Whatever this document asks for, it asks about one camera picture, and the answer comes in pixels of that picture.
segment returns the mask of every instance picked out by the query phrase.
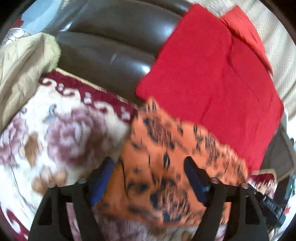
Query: floral blanket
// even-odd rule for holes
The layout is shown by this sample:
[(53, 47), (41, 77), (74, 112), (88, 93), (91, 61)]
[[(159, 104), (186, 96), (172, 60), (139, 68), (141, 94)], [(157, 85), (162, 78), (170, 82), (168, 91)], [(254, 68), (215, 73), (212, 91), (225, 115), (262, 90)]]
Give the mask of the floral blanket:
[(105, 156), (117, 159), (136, 109), (123, 98), (57, 69), (0, 134), (0, 215), (28, 238), (49, 183), (71, 185)]

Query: orange leopard print fabric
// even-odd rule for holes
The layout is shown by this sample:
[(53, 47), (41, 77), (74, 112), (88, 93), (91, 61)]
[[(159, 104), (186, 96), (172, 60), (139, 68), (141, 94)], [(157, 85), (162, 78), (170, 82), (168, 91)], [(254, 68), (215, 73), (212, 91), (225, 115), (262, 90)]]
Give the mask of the orange leopard print fabric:
[[(229, 146), (220, 144), (203, 126), (173, 119), (149, 99), (132, 122), (96, 208), (153, 225), (199, 225), (206, 208), (196, 199), (184, 173), (187, 156), (225, 184), (246, 181), (245, 161)], [(228, 221), (229, 211), (226, 203), (221, 223)]]

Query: red patterned fabric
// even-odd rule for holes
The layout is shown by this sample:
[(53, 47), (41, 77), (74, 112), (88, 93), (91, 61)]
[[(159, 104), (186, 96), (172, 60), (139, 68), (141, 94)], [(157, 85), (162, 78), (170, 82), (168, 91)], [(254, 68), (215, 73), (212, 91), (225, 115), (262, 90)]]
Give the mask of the red patterned fabric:
[(6, 225), (5, 228), (9, 230), (9, 232), (17, 239), (17, 241), (28, 240), (29, 231), (23, 226), (23, 224), (18, 220), (18, 218), (10, 209), (2, 209), (1, 205), (0, 218), (4, 220), (4, 224)]
[[(125, 113), (124, 111), (122, 111), (122, 107), (124, 107), (127, 112), (131, 113), (131, 116), (133, 116), (137, 112), (137, 110), (134, 107), (132, 107), (127, 103), (121, 102), (119, 99), (116, 98), (114, 94), (96, 90), (89, 85), (83, 84), (82, 82), (70, 76), (65, 76), (57, 71), (52, 71), (43, 77), (53, 79), (57, 81), (60, 85), (62, 84), (66, 88), (79, 90), (82, 102), (84, 102), (83, 99), (85, 98), (84, 93), (85, 92), (90, 93), (92, 96), (92, 103), (90, 103), (89, 105), (92, 107), (94, 107), (95, 101), (104, 101), (109, 103), (110, 105), (112, 105), (118, 117), (121, 118), (126, 123), (130, 123), (131, 119), (124, 118), (124, 116), (122, 116)], [(56, 90), (59, 91), (60, 94), (63, 94), (63, 92), (59, 90), (58, 85), (56, 86)]]
[(167, 40), (136, 89), (175, 118), (202, 124), (259, 170), (283, 113), (274, 84), (256, 54), (195, 4)]
[(272, 199), (274, 198), (278, 183), (273, 169), (252, 173), (252, 175), (249, 176), (248, 183), (262, 194), (265, 194)]

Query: gold rope trim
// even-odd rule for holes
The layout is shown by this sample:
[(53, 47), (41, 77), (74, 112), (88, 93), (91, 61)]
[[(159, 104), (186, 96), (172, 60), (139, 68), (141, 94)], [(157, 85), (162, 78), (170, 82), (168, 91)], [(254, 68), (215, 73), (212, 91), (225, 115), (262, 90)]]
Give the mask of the gold rope trim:
[[(65, 76), (69, 76), (71, 78), (74, 78), (74, 79), (80, 81), (81, 83), (86, 84), (86, 85), (88, 85), (88, 86), (90, 86), (90, 87), (92, 87), (92, 88), (94, 88), (96, 90), (99, 90), (99, 91), (102, 91), (102, 92), (107, 93), (106, 89), (102, 88), (101, 86), (98, 86), (98, 85), (96, 85), (96, 84), (94, 84), (94, 83), (92, 83), (92, 82), (90, 82), (88, 80), (85, 80), (83, 78), (80, 78), (80, 77), (78, 77), (78, 76), (76, 76), (76, 75), (74, 75), (72, 73), (69, 73), (69, 72), (63, 70), (63, 69), (55, 68), (55, 71), (61, 73), (62, 75), (65, 75)], [(121, 102), (126, 103), (126, 104), (129, 104), (132, 107), (134, 107), (135, 109), (138, 109), (138, 106), (136, 104), (134, 104), (133, 102), (128, 101), (127, 99), (125, 99), (125, 98), (123, 98), (123, 97), (121, 97), (119, 95), (116, 95), (116, 94), (112, 94), (112, 95), (116, 99), (120, 100)]]

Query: brown leather couch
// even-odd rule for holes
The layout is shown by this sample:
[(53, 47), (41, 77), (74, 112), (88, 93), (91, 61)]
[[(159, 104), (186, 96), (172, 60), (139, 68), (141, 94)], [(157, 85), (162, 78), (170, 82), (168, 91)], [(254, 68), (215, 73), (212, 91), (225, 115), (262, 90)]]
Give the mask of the brown leather couch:
[[(34, 0), (12, 2), (15, 10), (2, 25), (0, 38)], [(262, 2), (295, 39), (294, 22), (281, 5), (276, 0)], [(54, 35), (61, 47), (60, 68), (141, 104), (135, 87), (190, 5), (185, 0), (70, 0), (43, 32)], [(0, 226), (9, 240), (15, 240), (1, 217)]]

